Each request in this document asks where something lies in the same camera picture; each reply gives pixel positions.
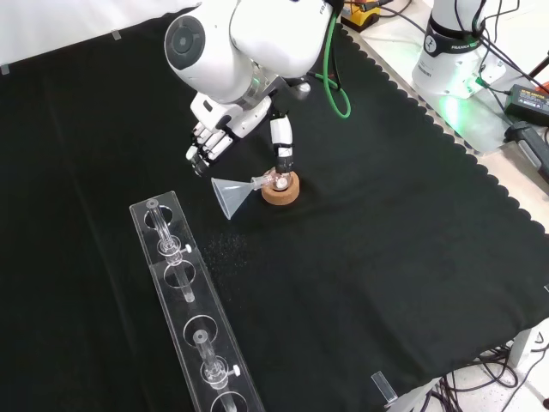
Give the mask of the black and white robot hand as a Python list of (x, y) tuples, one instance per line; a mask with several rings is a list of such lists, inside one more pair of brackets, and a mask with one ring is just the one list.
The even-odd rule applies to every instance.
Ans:
[(293, 171), (293, 131), (289, 117), (275, 109), (270, 96), (251, 109), (221, 104), (198, 93), (190, 105), (198, 123), (192, 130), (185, 157), (194, 172), (202, 176), (229, 148), (251, 134), (264, 120), (269, 121), (271, 142), (278, 174)]

